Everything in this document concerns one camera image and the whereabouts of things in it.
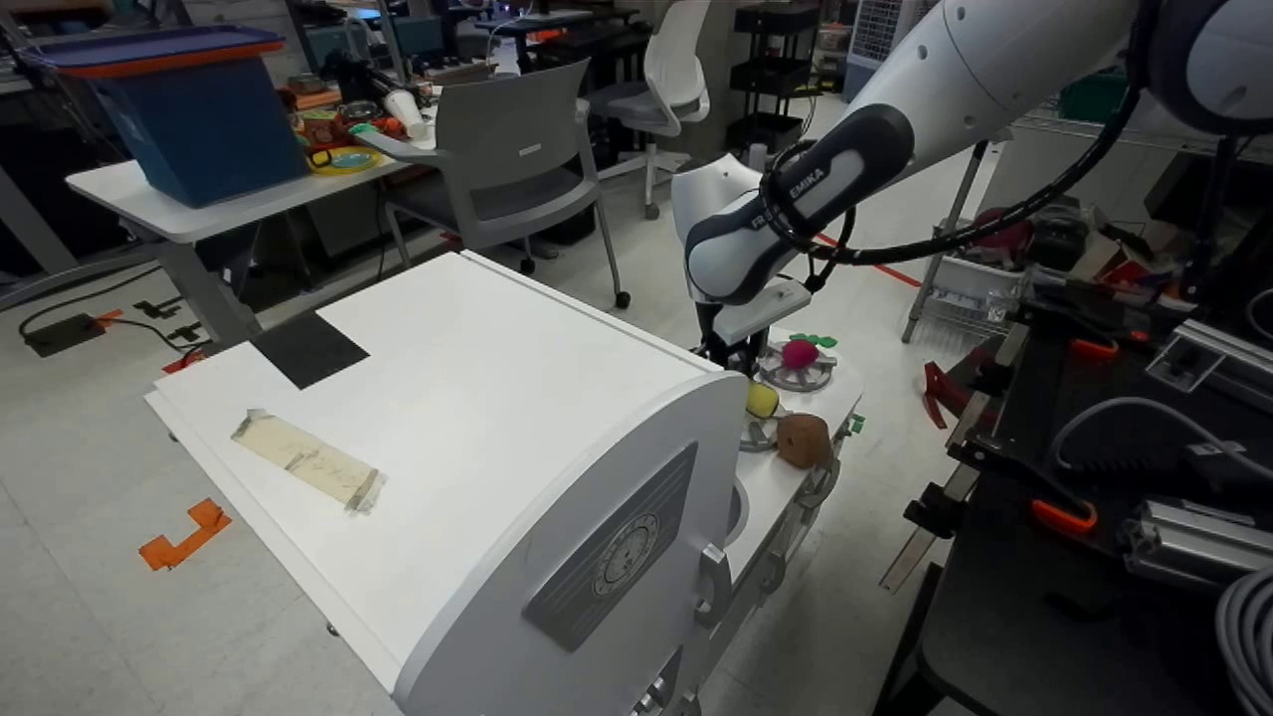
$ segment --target bin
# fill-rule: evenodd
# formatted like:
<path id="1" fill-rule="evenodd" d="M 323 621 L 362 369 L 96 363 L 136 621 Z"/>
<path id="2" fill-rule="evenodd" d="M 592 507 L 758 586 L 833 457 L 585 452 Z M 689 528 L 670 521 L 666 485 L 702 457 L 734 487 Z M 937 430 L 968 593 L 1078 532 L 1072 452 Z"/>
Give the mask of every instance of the bin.
<path id="1" fill-rule="evenodd" d="M 305 174 L 264 51 L 283 35 L 246 27 L 183 27 L 61 45 L 40 54 L 84 80 L 146 182 L 205 206 Z"/>

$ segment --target chair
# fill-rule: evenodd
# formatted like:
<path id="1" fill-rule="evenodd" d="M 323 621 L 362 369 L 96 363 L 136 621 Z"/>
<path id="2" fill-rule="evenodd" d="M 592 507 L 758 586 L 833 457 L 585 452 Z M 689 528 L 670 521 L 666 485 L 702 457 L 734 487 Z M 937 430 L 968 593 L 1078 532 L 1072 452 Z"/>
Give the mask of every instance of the chair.
<path id="1" fill-rule="evenodd" d="M 438 98 L 438 147 L 421 151 L 374 132 L 362 143 L 403 163 L 435 165 L 413 182 L 385 188 L 385 222 L 406 263 L 398 213 L 457 231 L 468 249 L 523 243 L 523 269 L 535 275 L 528 233 L 580 209 L 605 243 L 614 302 L 629 291 L 602 209 L 602 182 L 589 143 L 589 113 L 577 106 L 585 62 L 564 62 L 516 80 L 457 82 Z"/>
<path id="2" fill-rule="evenodd" d="M 592 96 L 592 111 L 649 136 L 644 156 L 614 163 L 602 178 L 641 170 L 641 206 L 649 220 L 662 213 L 655 182 L 679 170 L 689 156 L 662 151 L 655 137 L 679 136 L 685 121 L 702 121 L 712 111 L 703 62 L 697 54 L 710 21 L 710 0 L 673 0 L 666 23 L 644 45 L 644 82 L 610 87 Z"/>

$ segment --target lab floor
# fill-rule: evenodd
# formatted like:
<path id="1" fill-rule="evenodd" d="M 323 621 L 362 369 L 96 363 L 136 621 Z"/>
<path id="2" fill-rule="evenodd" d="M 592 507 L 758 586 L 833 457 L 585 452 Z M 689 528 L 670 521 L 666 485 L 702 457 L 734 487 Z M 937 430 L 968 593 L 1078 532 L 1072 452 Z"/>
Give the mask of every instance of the lab floor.
<path id="1" fill-rule="evenodd" d="M 838 113 L 821 98 L 821 125 Z M 963 163 L 922 170 L 861 209 L 861 243 L 922 239 L 946 213 Z M 629 320 L 691 342 L 670 209 L 641 220 L 637 182 L 605 193 L 634 291 Z M 541 263 L 541 281 L 610 306 L 602 243 Z M 169 298 L 162 275 L 88 311 Z M 866 430 L 844 449 L 789 586 L 744 624 L 703 702 L 712 716 L 862 716 L 914 601 L 878 575 L 910 525 L 905 506 L 950 473 L 942 434 L 918 405 L 918 364 L 956 363 L 974 320 L 922 320 L 905 346 L 914 286 L 885 269 L 838 269 L 795 312 L 834 335 L 862 376 Z M 0 710 L 4 716 L 389 716 L 398 710 L 353 653 L 325 636 L 317 608 L 235 521 L 171 571 L 138 544 L 191 532 L 183 507 L 214 495 L 198 464 L 162 434 L 144 391 L 171 353 L 138 328 L 36 359 L 0 312 Z"/>

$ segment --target cable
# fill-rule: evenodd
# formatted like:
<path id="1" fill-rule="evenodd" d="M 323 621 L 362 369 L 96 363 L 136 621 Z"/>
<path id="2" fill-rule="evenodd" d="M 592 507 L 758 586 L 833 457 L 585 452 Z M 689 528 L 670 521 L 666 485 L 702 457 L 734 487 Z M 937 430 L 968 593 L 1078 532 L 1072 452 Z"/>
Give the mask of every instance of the cable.
<path id="1" fill-rule="evenodd" d="M 905 243 L 905 246 L 886 246 L 886 249 L 849 249 L 838 255 L 834 263 L 853 263 L 853 267 L 862 267 L 862 263 L 910 263 L 910 258 L 927 258 L 927 255 L 946 255 L 946 249 L 958 249 L 968 243 L 979 243 L 996 231 L 1007 231 L 1016 222 L 1023 222 L 1028 213 L 1041 209 L 1048 204 L 1061 198 L 1073 182 L 1084 182 L 1084 174 L 1092 165 L 1100 165 L 1112 147 L 1117 143 L 1122 125 L 1131 121 L 1131 113 L 1137 111 L 1143 104 L 1143 87 L 1125 87 L 1122 96 L 1122 106 L 1117 113 L 1101 125 L 1101 136 L 1084 151 L 1078 163 L 1072 163 L 1053 182 L 1048 182 L 1041 189 L 1035 189 L 1032 198 L 1007 206 L 1004 213 L 988 220 L 988 222 L 974 222 L 974 225 L 963 225 L 956 233 L 939 233 L 939 239 L 927 239 L 927 243 Z"/>
<path id="2" fill-rule="evenodd" d="M 1273 710 L 1273 571 L 1234 582 L 1216 603 L 1216 643 L 1238 702 L 1251 716 Z"/>
<path id="3" fill-rule="evenodd" d="M 1073 469 L 1065 462 L 1065 440 L 1073 436 L 1073 430 L 1092 425 L 1094 418 L 1112 413 L 1112 408 L 1154 408 L 1162 418 L 1174 418 L 1179 425 L 1192 430 L 1199 436 L 1204 436 L 1216 452 L 1227 452 L 1230 462 L 1246 464 L 1251 473 L 1273 482 L 1273 469 L 1246 457 L 1242 449 L 1230 449 L 1227 436 L 1210 434 L 1202 422 L 1192 422 L 1191 413 L 1167 405 L 1167 401 L 1154 401 L 1154 396 L 1105 396 L 1100 405 L 1088 405 L 1084 413 L 1073 413 L 1053 436 L 1052 436 L 1052 457 L 1061 464 L 1061 469 Z"/>
<path id="4" fill-rule="evenodd" d="M 1246 302 L 1246 320 L 1256 328 L 1265 342 L 1273 342 L 1273 324 L 1256 312 L 1260 302 L 1273 302 L 1273 291 L 1260 291 L 1256 298 Z"/>
<path id="5" fill-rule="evenodd" d="M 160 275 L 160 267 L 146 267 L 146 269 L 138 269 L 138 275 L 122 278 L 122 281 L 113 281 L 113 286 L 101 286 L 101 291 L 88 291 L 88 294 L 71 294 L 71 298 L 65 298 L 65 302 L 53 302 L 53 306 L 30 312 L 30 316 L 15 324 L 15 335 L 30 339 L 30 335 L 31 335 L 31 320 L 40 320 L 45 312 L 65 311 L 65 306 L 76 306 L 76 302 L 91 302 L 91 298 L 101 298 L 101 294 L 116 294 L 116 291 L 146 278 L 146 275 Z"/>
<path id="6" fill-rule="evenodd" d="M 1150 38 L 1150 27 L 1158 21 L 1158 2 L 1143 2 L 1137 21 L 1135 21 L 1135 33 L 1131 33 L 1131 49 L 1125 49 L 1125 96 L 1113 111 L 1113 119 L 1101 125 L 1101 136 L 1078 156 L 1078 163 L 1072 163 L 1053 182 L 1048 182 L 1041 189 L 1035 189 L 1032 198 L 1007 206 L 1004 213 L 988 220 L 988 222 L 974 222 L 974 225 L 963 225 L 956 233 L 942 233 L 942 239 L 922 239 L 922 243 L 905 243 L 905 246 L 886 246 L 886 249 L 844 249 L 844 255 L 833 255 L 833 249 L 816 249 L 821 258 L 834 258 L 834 263 L 853 263 L 853 267 L 862 267 L 862 263 L 910 263 L 910 258 L 927 258 L 927 255 L 942 255 L 942 249 L 958 249 L 968 243 L 979 243 L 1004 225 L 1016 225 L 1023 222 L 1028 213 L 1041 209 L 1048 204 L 1061 198 L 1092 165 L 1100 165 L 1112 147 L 1117 143 L 1117 136 L 1125 132 L 1131 113 L 1137 111 L 1143 104 L 1143 82 L 1146 82 L 1146 38 Z"/>

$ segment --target white robotic arm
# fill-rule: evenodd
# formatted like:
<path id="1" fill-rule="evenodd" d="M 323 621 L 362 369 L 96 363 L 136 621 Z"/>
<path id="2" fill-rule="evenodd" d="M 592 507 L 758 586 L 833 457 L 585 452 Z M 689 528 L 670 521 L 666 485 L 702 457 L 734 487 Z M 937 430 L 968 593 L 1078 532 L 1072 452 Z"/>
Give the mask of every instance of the white robotic arm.
<path id="1" fill-rule="evenodd" d="M 1131 35 L 1146 82 L 1183 119 L 1227 136 L 1269 132 L 1269 33 L 1273 0 L 942 0 L 844 119 L 769 170 L 764 188 L 734 159 L 678 174 L 673 213 L 691 298 L 710 312 L 764 302 L 775 269 L 834 213 L 1000 136 L 1061 82 L 1112 62 Z"/>

